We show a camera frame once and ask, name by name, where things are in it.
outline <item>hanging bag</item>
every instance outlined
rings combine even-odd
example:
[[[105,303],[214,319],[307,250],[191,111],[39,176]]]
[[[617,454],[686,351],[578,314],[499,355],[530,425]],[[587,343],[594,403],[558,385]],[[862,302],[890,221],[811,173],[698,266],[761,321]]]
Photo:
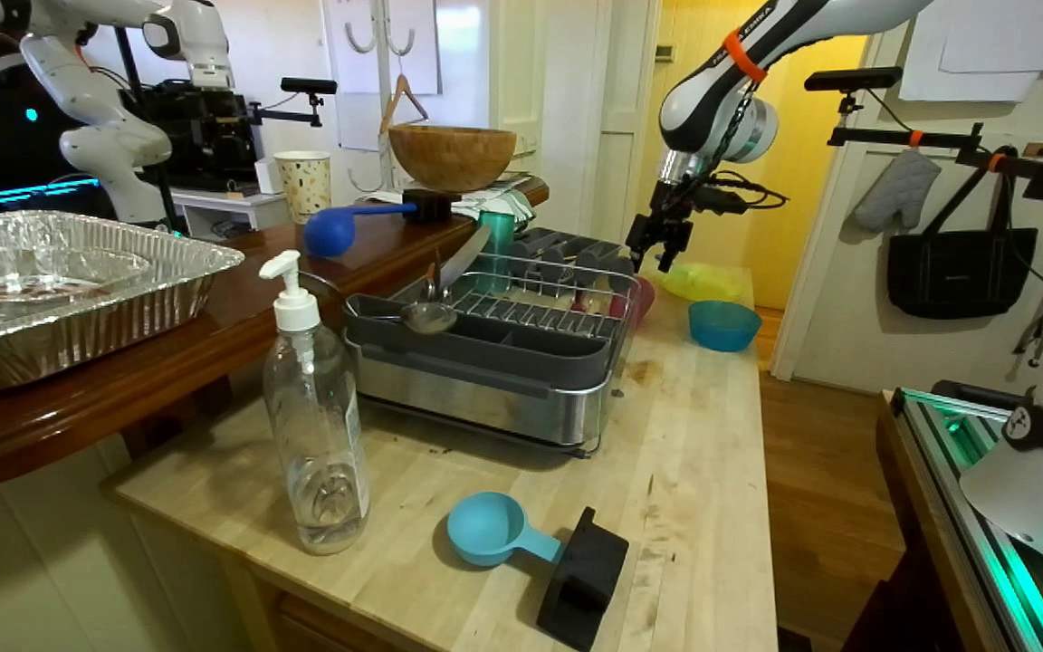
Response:
[[[1013,148],[996,148],[921,234],[890,234],[888,296],[925,319],[978,319],[1008,310],[1029,280],[1036,229],[1009,229]],[[954,211],[996,171],[985,231],[942,231]]]

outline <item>blue measuring cup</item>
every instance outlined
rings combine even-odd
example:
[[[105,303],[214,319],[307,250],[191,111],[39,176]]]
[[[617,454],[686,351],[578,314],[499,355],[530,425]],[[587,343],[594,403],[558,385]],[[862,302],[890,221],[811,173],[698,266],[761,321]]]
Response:
[[[554,536],[525,525],[523,505],[507,491],[473,491],[461,501],[445,517],[445,532],[466,566],[499,566],[514,552],[554,566],[563,554]]]

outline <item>clear plastic bottle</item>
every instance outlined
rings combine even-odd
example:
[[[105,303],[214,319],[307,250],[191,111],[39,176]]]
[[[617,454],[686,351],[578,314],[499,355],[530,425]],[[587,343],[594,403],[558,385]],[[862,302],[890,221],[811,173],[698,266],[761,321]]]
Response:
[[[262,280],[285,280],[274,296],[274,348],[264,366],[264,404],[280,448],[296,536],[307,552],[346,547],[371,517],[354,374],[344,343],[317,321],[296,283],[296,250],[273,257]]]

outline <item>wooden countertop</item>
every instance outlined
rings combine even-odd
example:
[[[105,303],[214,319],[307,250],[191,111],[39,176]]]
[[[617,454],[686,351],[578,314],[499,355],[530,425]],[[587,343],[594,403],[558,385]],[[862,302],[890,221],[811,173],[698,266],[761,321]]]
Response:
[[[471,221],[365,219],[360,243],[342,260],[311,260],[305,273],[321,280],[314,285],[321,310],[337,319],[344,292],[394,291],[466,234]],[[280,250],[301,250],[301,234],[285,223],[241,234],[234,246],[247,260],[214,283],[198,319],[39,385],[0,391],[0,481],[135,429],[264,359],[274,337],[273,296],[280,283],[262,283],[256,268]]]
[[[111,489],[256,580],[426,647],[563,647],[535,631],[550,569],[466,569],[442,517],[466,491],[511,491],[567,536],[584,506],[631,541],[598,647],[774,647],[761,388],[748,355],[687,343],[680,303],[641,321],[602,454],[550,461],[410,418],[365,420],[374,513],[346,552],[292,541],[256,400],[169,441]]]

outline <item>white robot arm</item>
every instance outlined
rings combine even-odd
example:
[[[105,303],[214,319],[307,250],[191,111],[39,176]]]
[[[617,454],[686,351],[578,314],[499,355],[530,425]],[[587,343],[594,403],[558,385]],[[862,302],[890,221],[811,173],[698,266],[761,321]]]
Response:
[[[132,117],[118,88],[86,70],[76,37],[86,27],[139,27],[155,54],[186,59],[196,88],[231,88],[229,39],[210,0],[0,0],[0,27],[25,30],[19,52],[54,105],[80,121],[64,130],[63,155],[93,173],[118,221],[161,223],[168,208],[139,173],[169,155],[169,138]]]
[[[774,111],[754,99],[769,64],[783,54],[826,39],[882,33],[911,18],[928,0],[771,0],[727,33],[687,80],[680,80],[660,117],[665,159],[651,197],[651,212],[633,219],[628,246],[641,266],[645,250],[664,243],[660,268],[687,246],[695,193],[706,173],[730,159],[746,162],[769,151]]]

